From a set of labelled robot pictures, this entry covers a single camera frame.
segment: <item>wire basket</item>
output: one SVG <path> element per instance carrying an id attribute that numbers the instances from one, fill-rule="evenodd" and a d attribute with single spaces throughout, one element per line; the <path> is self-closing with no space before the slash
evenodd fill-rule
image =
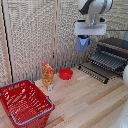
<path id="1" fill-rule="evenodd" d="M 55 109 L 49 97 L 29 80 L 0 87 L 0 101 L 16 128 L 42 128 Z"/>

